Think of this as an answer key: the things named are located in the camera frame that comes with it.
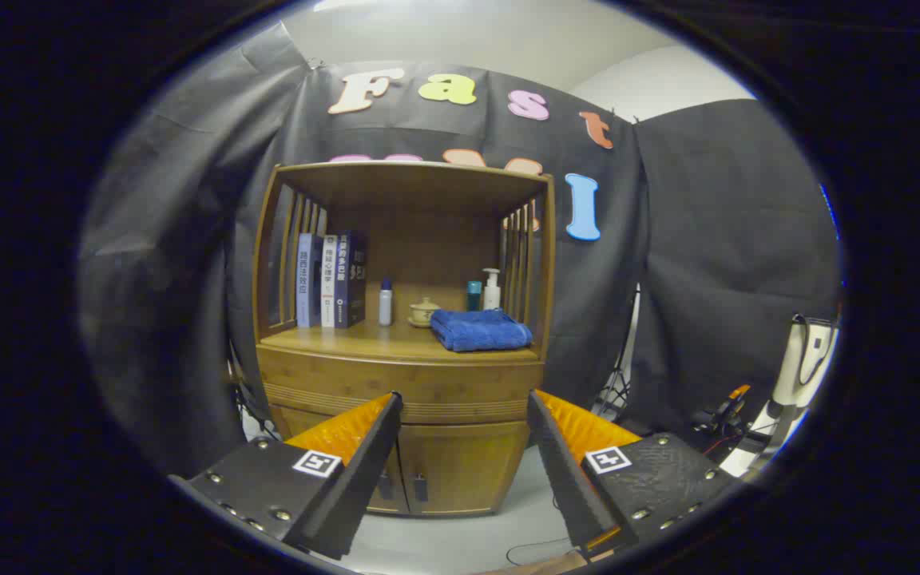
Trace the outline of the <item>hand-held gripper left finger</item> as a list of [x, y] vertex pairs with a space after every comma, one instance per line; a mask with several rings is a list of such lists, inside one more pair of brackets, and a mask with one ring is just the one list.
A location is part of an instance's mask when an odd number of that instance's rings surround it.
[[403, 407], [393, 391], [288, 440], [255, 439], [176, 487], [248, 536], [339, 560], [379, 487]]

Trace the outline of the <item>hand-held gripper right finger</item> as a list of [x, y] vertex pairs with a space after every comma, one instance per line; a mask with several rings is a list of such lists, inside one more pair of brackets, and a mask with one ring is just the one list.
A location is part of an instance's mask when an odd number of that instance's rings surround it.
[[736, 478], [675, 434], [641, 437], [541, 390], [527, 396], [569, 541], [588, 557], [671, 542], [713, 514]]

